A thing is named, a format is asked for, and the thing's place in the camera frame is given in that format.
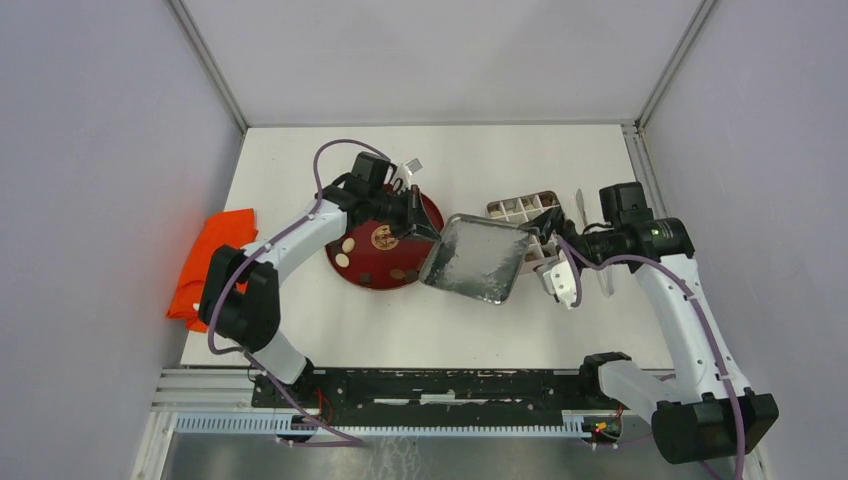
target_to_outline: red round tray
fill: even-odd
[[[430,221],[441,231],[445,221],[436,204],[424,194],[421,194],[421,200]],[[348,238],[352,238],[356,244],[350,253],[345,253],[350,265],[342,268],[335,258],[343,253],[342,243]],[[348,282],[373,290],[391,290],[418,281],[418,272],[431,248],[432,242],[397,240],[391,236],[387,224],[371,220],[337,241],[328,243],[324,251],[333,269]]]

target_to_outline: white table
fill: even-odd
[[[589,220],[600,221],[597,191],[634,179],[617,126],[263,128],[247,134],[226,209],[254,208],[260,238],[273,235],[315,193],[315,150],[342,137],[396,162],[418,157],[424,169],[415,181],[445,218],[483,215],[490,201],[543,190],[576,216],[574,193],[582,188]],[[360,150],[327,150],[323,182],[347,171]],[[671,368],[645,295],[625,267],[613,268],[615,294],[604,298],[586,272],[576,310],[557,305],[532,274],[519,278],[504,305],[492,306],[420,284],[358,288],[336,275],[321,249],[282,285],[280,328],[316,366],[576,368],[587,354],[623,351],[643,368]],[[197,333],[189,334],[182,363],[246,365],[237,354],[212,356]]]

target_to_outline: gray floor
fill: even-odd
[[[731,478],[729,462],[713,464]],[[364,448],[291,449],[267,436],[178,434],[163,478],[282,479],[693,479],[697,464],[669,465],[648,440],[592,452],[579,440],[372,438]]]

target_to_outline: white round piece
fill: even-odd
[[[356,240],[354,240],[352,238],[347,238],[347,239],[345,239],[344,242],[342,242],[342,251],[345,252],[345,253],[350,253],[350,252],[353,251],[353,247],[355,247],[355,246],[356,246]]]
[[[350,258],[348,258],[348,256],[344,253],[340,253],[336,255],[336,265],[342,268],[347,268],[350,266]]]

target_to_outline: metal tray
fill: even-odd
[[[512,292],[530,237],[516,225],[455,214],[430,250],[419,279],[440,290],[501,304]]]

